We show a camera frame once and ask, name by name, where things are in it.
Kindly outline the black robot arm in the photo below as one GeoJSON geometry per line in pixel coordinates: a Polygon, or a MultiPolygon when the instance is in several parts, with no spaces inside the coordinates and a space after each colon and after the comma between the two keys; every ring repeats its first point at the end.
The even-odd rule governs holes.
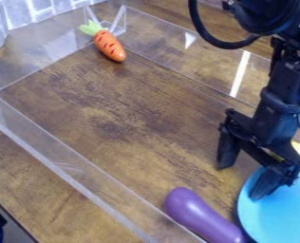
{"type": "Polygon", "coordinates": [[[226,111],[219,126],[217,161],[230,167],[243,151],[265,167],[250,197],[259,199],[300,176],[300,154],[292,138],[300,131],[300,0],[282,0],[282,12],[267,34],[273,56],[269,82],[253,117],[226,111]]]}

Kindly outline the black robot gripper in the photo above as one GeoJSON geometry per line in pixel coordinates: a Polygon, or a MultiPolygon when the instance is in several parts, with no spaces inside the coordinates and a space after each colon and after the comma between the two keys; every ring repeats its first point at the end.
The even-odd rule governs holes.
{"type": "Polygon", "coordinates": [[[298,130],[300,91],[289,88],[277,91],[265,87],[253,117],[234,109],[227,109],[225,113],[225,122],[218,127],[217,168],[222,170],[231,167],[243,150],[265,168],[249,193],[253,200],[259,200],[280,187],[290,186],[300,175],[298,166],[265,166],[262,162],[263,154],[267,153],[266,146],[292,140],[298,130]]]}

